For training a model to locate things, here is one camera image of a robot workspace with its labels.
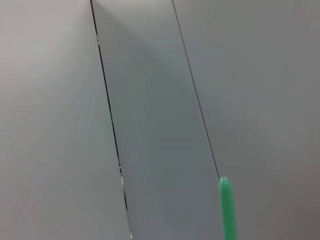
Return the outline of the green utility knife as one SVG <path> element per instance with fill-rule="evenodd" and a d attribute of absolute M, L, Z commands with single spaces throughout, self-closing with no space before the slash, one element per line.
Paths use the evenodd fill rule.
<path fill-rule="evenodd" d="M 219 180 L 219 196 L 224 240 L 238 240 L 233 188 L 227 177 Z"/>

